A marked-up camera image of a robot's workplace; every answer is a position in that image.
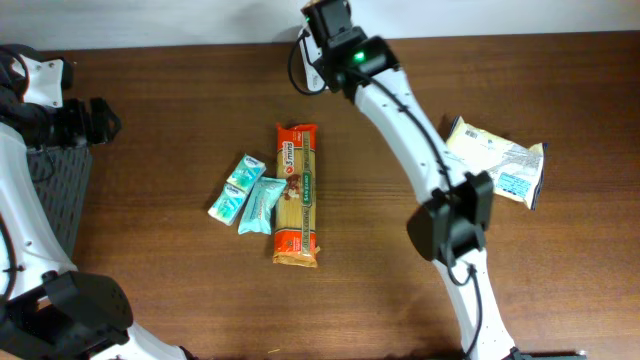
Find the teal tissue pack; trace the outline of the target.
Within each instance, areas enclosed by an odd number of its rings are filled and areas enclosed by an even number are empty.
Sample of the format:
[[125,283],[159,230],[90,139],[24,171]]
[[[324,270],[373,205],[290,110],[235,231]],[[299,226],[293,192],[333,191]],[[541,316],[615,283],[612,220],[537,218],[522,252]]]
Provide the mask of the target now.
[[237,189],[249,194],[258,179],[266,171],[266,164],[248,154],[245,154],[226,182]]
[[240,213],[247,194],[241,189],[226,183],[222,192],[208,210],[208,215],[219,222],[231,226]]

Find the orange spaghetti packet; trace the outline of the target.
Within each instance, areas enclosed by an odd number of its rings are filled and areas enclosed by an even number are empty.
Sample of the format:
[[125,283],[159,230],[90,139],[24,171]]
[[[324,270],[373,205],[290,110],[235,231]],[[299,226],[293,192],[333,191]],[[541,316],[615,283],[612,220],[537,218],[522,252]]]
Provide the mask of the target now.
[[276,177],[285,187],[275,208],[273,262],[318,266],[315,124],[277,126]]

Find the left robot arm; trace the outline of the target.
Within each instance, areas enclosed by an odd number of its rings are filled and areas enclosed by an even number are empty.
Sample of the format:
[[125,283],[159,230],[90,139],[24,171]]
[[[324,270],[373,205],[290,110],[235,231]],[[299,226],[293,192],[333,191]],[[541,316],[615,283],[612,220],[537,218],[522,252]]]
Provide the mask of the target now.
[[65,99],[72,65],[1,48],[1,348],[21,359],[180,359],[133,318],[117,282],[77,269],[46,217],[28,155],[108,144],[121,121],[102,98]]

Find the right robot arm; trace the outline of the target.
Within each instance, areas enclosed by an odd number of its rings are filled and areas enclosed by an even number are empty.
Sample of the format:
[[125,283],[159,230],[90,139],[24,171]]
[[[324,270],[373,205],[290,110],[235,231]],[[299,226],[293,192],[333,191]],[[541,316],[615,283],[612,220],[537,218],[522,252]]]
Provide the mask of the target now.
[[348,2],[310,1],[301,9],[321,51],[313,64],[379,130],[418,202],[407,222],[416,251],[439,272],[458,321],[466,359],[518,359],[488,275],[485,233],[493,182],[454,155],[423,112],[388,43],[367,36]]

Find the cream snack bag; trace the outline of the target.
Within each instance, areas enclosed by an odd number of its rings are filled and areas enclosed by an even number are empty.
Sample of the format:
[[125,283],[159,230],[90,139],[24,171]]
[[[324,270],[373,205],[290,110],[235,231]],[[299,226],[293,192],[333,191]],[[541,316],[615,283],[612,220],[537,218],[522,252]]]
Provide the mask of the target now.
[[446,144],[471,169],[490,175],[495,194],[523,203],[529,210],[537,208],[544,183],[547,143],[526,148],[457,116]]

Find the teal wet wipes pack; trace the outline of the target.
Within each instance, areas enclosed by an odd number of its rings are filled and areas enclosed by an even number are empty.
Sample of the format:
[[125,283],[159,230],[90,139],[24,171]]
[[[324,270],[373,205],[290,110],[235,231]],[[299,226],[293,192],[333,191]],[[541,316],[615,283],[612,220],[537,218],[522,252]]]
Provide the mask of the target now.
[[272,232],[272,210],[286,187],[286,180],[261,177],[254,185],[241,217],[238,234]]

